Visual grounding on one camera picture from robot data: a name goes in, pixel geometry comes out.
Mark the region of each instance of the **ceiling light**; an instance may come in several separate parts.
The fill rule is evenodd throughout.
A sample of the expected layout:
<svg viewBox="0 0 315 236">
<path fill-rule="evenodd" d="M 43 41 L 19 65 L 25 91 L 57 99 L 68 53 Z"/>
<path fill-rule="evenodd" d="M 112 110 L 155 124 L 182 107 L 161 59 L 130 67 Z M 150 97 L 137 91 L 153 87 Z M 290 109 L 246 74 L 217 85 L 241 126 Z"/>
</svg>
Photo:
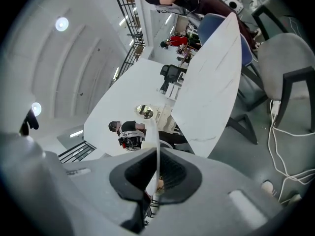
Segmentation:
<svg viewBox="0 0 315 236">
<path fill-rule="evenodd" d="M 168 16 L 168 18 L 167 18 L 166 21 L 165 21 L 165 24 L 167 24 L 168 20 L 170 20 L 171 17 L 172 17 L 172 14 Z"/>
<path fill-rule="evenodd" d="M 116 72 L 115 72 L 115 75 L 114 75 L 114 78 L 113 78 L 113 79 L 116 79 L 116 76 L 117 76 L 117 74 L 118 74 L 118 70 L 119 70 L 119 67 L 117 67 L 117 69 L 116 69 Z"/>
<path fill-rule="evenodd" d="M 64 17 L 58 18 L 55 26 L 58 31 L 64 31 L 68 28 L 69 21 L 67 18 L 64 18 Z"/>
<path fill-rule="evenodd" d="M 126 21 L 126 19 L 128 19 L 128 16 L 126 16 L 124 19 L 120 21 L 119 26 L 121 26 Z"/>
<path fill-rule="evenodd" d="M 41 105 L 38 102 L 34 102 L 31 105 L 31 108 L 33 109 L 34 115 L 38 116 L 41 112 Z"/>
<path fill-rule="evenodd" d="M 71 138 L 71 137 L 74 137 L 74 136 L 77 136 L 77 135 L 80 135 L 80 134 L 82 134 L 82 133 L 83 133 L 83 130 L 80 130 L 80 131 L 78 131 L 78 132 L 75 132 L 75 133 L 73 133 L 73 134 L 70 135 L 70 138 Z"/>
</svg>

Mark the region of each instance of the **blue chair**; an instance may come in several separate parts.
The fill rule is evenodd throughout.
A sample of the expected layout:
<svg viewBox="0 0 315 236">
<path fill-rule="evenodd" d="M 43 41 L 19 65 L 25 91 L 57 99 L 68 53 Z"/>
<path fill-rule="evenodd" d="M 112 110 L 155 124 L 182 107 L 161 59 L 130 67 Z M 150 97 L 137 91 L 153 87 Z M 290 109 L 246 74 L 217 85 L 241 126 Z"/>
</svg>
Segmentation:
<svg viewBox="0 0 315 236">
<path fill-rule="evenodd" d="M 201 45 L 203 45 L 208 38 L 216 31 L 216 29 L 219 27 L 219 25 L 226 19 L 226 17 L 217 15 L 217 14 L 207 14 L 201 21 L 199 27 L 198 27 L 198 36 L 201 42 Z M 242 45 L 242 75 L 246 75 L 249 77 L 256 85 L 258 85 L 262 90 L 263 89 L 263 83 L 261 80 L 261 76 L 259 72 L 257 71 L 256 67 L 253 65 L 253 57 L 252 57 L 252 51 L 250 49 L 250 46 L 248 45 L 245 37 L 241 34 L 241 45 Z M 244 94 L 238 90 L 238 96 L 244 104 L 246 102 L 242 99 L 245 98 Z"/>
</svg>

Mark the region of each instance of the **black chair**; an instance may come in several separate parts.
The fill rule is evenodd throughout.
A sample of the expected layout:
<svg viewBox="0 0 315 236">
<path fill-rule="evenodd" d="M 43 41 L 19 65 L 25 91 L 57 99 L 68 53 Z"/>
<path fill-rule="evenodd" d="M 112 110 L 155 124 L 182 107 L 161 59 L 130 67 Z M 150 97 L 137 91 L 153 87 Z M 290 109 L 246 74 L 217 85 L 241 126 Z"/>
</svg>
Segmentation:
<svg viewBox="0 0 315 236">
<path fill-rule="evenodd" d="M 164 65 L 162 67 L 160 75 L 164 76 L 164 80 L 166 82 L 173 83 L 173 82 L 176 82 L 178 80 L 181 72 L 186 73 L 187 69 L 180 68 L 180 67 L 174 66 L 174 65 Z"/>
</svg>

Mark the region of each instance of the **table leg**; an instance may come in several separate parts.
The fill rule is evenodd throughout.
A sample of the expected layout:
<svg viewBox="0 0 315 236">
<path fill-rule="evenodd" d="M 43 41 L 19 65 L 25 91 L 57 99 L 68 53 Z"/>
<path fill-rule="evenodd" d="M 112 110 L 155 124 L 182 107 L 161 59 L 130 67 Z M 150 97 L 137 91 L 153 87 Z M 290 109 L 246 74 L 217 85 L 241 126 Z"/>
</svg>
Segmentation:
<svg viewBox="0 0 315 236">
<path fill-rule="evenodd" d="M 240 121 L 244 120 L 248 129 L 244 128 L 241 124 L 239 124 Z M 241 115 L 238 116 L 236 119 L 229 118 L 227 121 L 226 127 L 232 127 L 237 132 L 245 136 L 248 140 L 250 140 L 253 144 L 257 145 L 258 140 L 254 131 L 254 128 L 252 126 L 251 120 L 247 115 Z"/>
</svg>

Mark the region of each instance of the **chair backrest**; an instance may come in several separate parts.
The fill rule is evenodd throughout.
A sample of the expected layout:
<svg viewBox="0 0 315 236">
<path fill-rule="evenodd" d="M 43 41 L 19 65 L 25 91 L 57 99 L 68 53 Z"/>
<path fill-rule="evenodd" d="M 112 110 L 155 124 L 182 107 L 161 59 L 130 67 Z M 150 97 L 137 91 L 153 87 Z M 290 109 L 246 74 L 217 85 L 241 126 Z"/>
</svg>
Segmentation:
<svg viewBox="0 0 315 236">
<path fill-rule="evenodd" d="M 220 24 L 226 19 L 226 17 L 217 14 L 207 14 L 201 21 L 198 27 L 198 35 L 201 45 L 206 43 L 208 38 L 216 31 Z M 242 45 L 242 65 L 246 66 L 252 63 L 252 52 L 246 39 L 241 34 Z"/>
<path fill-rule="evenodd" d="M 160 75 L 163 75 L 164 77 L 167 75 L 169 70 L 169 65 L 164 65 L 160 71 Z"/>
</svg>

